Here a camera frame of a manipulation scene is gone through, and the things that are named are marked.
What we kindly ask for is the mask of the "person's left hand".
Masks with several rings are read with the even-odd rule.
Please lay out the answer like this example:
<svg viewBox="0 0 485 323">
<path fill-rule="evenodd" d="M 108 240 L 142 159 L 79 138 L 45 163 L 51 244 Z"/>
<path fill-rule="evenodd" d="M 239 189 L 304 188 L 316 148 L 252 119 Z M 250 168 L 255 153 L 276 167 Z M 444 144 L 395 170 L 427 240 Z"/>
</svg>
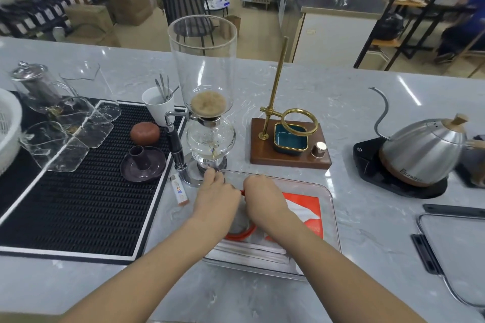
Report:
<svg viewBox="0 0 485 323">
<path fill-rule="evenodd" d="M 240 190 L 223 185 L 201 185 L 193 206 L 192 219 L 204 233 L 220 241 L 229 233 L 241 200 Z"/>
</svg>

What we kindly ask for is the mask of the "teal square dish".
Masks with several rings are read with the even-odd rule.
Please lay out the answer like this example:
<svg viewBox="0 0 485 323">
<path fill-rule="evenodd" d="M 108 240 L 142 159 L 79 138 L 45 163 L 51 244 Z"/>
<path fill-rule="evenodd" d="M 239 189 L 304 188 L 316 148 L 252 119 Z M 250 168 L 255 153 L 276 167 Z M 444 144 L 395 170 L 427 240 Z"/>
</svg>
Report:
<svg viewBox="0 0 485 323">
<path fill-rule="evenodd" d="M 273 149 L 278 153 L 299 156 L 308 149 L 308 137 L 297 136 L 278 122 L 274 126 Z"/>
</svg>

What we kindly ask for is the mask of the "red and white printed paper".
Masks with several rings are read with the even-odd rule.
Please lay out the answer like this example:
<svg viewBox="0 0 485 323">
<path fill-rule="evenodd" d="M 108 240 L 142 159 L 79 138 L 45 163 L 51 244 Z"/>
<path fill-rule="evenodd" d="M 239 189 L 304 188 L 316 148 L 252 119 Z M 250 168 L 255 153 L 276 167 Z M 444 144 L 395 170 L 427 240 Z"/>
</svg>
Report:
<svg viewBox="0 0 485 323">
<path fill-rule="evenodd" d="M 318 197 L 283 192 L 288 209 L 315 235 L 324 238 L 322 212 Z"/>
</svg>

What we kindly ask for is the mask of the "dark purple saucer with cup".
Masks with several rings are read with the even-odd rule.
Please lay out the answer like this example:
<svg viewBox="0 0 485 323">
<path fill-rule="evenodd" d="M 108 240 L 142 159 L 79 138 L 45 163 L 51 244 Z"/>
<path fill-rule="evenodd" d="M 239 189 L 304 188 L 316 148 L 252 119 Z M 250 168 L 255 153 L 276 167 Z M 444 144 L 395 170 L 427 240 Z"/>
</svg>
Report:
<svg viewBox="0 0 485 323">
<path fill-rule="evenodd" d="M 122 177 L 132 183 L 146 183 L 162 175 L 166 169 L 165 154 L 152 146 L 134 146 L 120 165 Z"/>
</svg>

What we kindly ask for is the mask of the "clear plastic tray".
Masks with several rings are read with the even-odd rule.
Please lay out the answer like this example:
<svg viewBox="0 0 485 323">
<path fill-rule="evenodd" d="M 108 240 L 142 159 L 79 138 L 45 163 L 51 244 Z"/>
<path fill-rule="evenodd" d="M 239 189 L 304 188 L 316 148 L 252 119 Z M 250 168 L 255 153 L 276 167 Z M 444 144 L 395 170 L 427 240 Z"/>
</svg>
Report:
<svg viewBox="0 0 485 323">
<path fill-rule="evenodd" d="M 252 174 L 222 171 L 225 180 L 243 190 L 244 180 Z M 331 192 L 323 185 L 286 178 L 269 177 L 283 192 L 318 197 L 322 212 L 324 238 L 341 252 L 335 209 Z M 229 234 L 204 258 L 208 264 L 240 271 L 293 280 L 305 280 L 304 274 L 290 254 L 258 228 L 248 217 L 246 200 L 241 198 Z"/>
</svg>

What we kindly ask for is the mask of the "white ceramic cup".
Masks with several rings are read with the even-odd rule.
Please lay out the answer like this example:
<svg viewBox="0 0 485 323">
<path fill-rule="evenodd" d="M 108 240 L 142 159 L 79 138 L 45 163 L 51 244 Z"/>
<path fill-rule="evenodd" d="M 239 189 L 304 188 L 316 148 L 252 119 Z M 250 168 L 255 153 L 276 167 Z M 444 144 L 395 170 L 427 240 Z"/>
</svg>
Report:
<svg viewBox="0 0 485 323">
<path fill-rule="evenodd" d="M 142 102 L 147 107 L 155 123 L 161 127 L 166 127 L 165 114 L 174 112 L 175 105 L 173 91 L 169 89 L 169 99 L 165 101 L 158 87 L 150 87 L 142 94 Z"/>
</svg>

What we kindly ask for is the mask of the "glass siphon coffee maker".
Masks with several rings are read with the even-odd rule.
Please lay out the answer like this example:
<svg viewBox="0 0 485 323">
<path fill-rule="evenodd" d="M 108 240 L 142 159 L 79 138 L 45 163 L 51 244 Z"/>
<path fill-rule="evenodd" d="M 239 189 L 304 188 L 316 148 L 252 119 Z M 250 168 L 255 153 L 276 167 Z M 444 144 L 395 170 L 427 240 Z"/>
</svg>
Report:
<svg viewBox="0 0 485 323">
<path fill-rule="evenodd" d="M 198 187 L 207 169 L 226 169 L 236 142 L 226 114 L 234 102 L 238 33 L 224 18 L 191 15 L 171 22 L 168 36 L 186 107 L 165 114 L 169 149 L 180 178 Z"/>
</svg>

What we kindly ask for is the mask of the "black kettle base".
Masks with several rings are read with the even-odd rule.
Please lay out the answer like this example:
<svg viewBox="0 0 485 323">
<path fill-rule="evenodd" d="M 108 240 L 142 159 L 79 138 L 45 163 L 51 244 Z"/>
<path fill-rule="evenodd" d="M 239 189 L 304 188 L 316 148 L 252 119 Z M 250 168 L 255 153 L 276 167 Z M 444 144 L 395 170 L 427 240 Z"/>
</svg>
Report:
<svg viewBox="0 0 485 323">
<path fill-rule="evenodd" d="M 382 138 L 374 138 L 354 144 L 353 158 L 361 179 L 407 198 L 431 199 L 445 193 L 448 187 L 448 178 L 444 178 L 429 187 L 417 187 L 394 177 L 379 160 L 379 149 L 384 142 L 385 140 Z"/>
</svg>

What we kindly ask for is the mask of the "black rubber bar mat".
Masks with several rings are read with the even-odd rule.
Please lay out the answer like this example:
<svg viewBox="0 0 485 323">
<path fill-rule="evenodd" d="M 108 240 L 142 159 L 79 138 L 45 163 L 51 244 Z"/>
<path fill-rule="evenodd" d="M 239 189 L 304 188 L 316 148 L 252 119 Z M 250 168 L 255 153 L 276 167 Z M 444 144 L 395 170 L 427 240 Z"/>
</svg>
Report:
<svg viewBox="0 0 485 323">
<path fill-rule="evenodd" d="M 173 167 L 165 130 L 161 176 L 131 183 L 120 166 L 134 146 L 131 127 L 152 121 L 142 103 L 121 101 L 121 116 L 74 172 L 43 171 L 25 150 L 0 177 L 0 256 L 128 265 L 141 257 Z"/>
</svg>

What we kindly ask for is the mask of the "square glass pitcher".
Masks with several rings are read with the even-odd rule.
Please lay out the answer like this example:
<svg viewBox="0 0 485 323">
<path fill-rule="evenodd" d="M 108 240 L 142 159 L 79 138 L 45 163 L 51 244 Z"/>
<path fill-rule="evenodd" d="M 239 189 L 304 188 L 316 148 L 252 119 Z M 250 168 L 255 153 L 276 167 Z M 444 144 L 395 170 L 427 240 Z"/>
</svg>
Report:
<svg viewBox="0 0 485 323">
<path fill-rule="evenodd" d="M 89 148 L 61 124 L 50 120 L 24 130 L 19 141 L 42 170 L 51 172 L 76 171 L 89 152 Z"/>
</svg>

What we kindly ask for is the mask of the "steel gooseneck kettle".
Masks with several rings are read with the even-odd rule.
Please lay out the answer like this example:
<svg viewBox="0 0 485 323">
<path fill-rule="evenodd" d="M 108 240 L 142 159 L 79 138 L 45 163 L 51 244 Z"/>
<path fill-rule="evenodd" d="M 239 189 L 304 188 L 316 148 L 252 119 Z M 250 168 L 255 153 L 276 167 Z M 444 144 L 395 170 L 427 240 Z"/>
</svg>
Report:
<svg viewBox="0 0 485 323">
<path fill-rule="evenodd" d="M 468 139 L 464 124 L 469 118 L 457 113 L 453 119 L 436 118 L 412 123 L 392 136 L 379 132 L 378 126 L 389 111 L 389 101 L 376 87 L 385 109 L 374 124 L 374 132 L 384 139 L 379 160 L 397 179 L 417 187 L 429 187 L 445 179 L 458 164 L 464 150 L 485 149 L 485 141 Z"/>
</svg>

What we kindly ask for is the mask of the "small white round table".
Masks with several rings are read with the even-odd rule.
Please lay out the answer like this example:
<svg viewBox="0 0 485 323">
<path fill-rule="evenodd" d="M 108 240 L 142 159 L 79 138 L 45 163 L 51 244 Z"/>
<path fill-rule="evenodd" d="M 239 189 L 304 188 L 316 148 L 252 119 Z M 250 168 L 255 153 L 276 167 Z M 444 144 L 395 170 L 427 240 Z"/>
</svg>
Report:
<svg viewBox="0 0 485 323">
<path fill-rule="evenodd" d="M 228 8 L 230 6 L 230 0 L 206 0 L 204 3 L 204 9 L 207 12 L 222 12 L 222 16 L 228 15 Z"/>
</svg>

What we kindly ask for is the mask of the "white counter cabinet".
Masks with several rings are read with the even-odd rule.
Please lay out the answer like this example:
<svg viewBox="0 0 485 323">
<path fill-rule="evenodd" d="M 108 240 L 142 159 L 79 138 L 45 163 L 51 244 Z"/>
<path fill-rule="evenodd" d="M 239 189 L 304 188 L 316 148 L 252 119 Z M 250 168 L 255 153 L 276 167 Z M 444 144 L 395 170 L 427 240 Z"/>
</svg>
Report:
<svg viewBox="0 0 485 323">
<path fill-rule="evenodd" d="M 288 37 L 284 61 L 353 68 L 384 0 L 280 0 L 278 18 Z"/>
</svg>

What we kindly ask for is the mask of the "glass teapot with metal lid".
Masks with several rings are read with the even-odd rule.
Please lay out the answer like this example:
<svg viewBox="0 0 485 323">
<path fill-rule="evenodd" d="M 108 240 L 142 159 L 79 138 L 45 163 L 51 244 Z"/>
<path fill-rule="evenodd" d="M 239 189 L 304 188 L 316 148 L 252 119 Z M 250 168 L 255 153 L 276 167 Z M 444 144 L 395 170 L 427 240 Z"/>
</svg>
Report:
<svg viewBox="0 0 485 323">
<path fill-rule="evenodd" d="M 77 105 L 71 87 L 56 80 L 45 65 L 21 61 L 9 75 L 22 102 L 35 112 L 67 114 Z"/>
</svg>

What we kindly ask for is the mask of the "small cardboard box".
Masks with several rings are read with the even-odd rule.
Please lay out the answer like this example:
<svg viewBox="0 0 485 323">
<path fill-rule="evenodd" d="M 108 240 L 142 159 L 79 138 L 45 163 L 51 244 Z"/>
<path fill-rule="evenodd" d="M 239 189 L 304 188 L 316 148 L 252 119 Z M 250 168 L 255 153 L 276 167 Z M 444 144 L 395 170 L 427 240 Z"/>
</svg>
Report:
<svg viewBox="0 0 485 323">
<path fill-rule="evenodd" d="M 74 4 L 65 9 L 65 14 L 74 29 L 91 26 L 105 33 L 114 29 L 111 15 L 103 5 Z"/>
</svg>

